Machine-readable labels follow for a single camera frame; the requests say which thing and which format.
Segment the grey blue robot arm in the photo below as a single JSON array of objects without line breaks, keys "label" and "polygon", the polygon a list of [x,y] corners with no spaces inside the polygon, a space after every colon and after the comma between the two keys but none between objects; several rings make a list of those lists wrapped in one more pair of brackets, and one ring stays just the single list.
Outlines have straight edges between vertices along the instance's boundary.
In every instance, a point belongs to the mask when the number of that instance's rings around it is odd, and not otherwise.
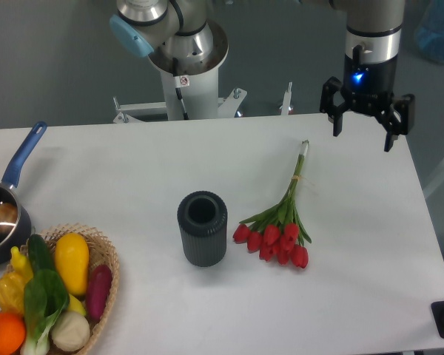
[{"label": "grey blue robot arm", "polygon": [[[343,114],[373,117],[386,131],[385,150],[414,124],[414,96],[393,92],[403,1],[328,1],[347,15],[344,74],[323,85],[320,111],[339,135]],[[118,1],[110,28],[121,45],[148,58],[161,75],[171,121],[231,118],[245,92],[218,97],[218,70],[228,53],[225,32],[204,1]]]}]

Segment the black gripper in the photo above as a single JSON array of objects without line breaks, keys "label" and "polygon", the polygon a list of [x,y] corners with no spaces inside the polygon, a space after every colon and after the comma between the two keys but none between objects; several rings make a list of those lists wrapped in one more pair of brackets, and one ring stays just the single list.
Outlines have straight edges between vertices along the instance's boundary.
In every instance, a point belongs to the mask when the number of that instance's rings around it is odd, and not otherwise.
[{"label": "black gripper", "polygon": [[[415,119],[415,96],[393,96],[397,58],[377,64],[354,65],[345,57],[343,83],[332,76],[321,90],[320,112],[333,124],[333,136],[343,129],[343,113],[349,110],[367,116],[377,116],[386,131],[384,151],[389,152],[400,135],[407,135]],[[343,101],[334,103],[339,94]]]}]

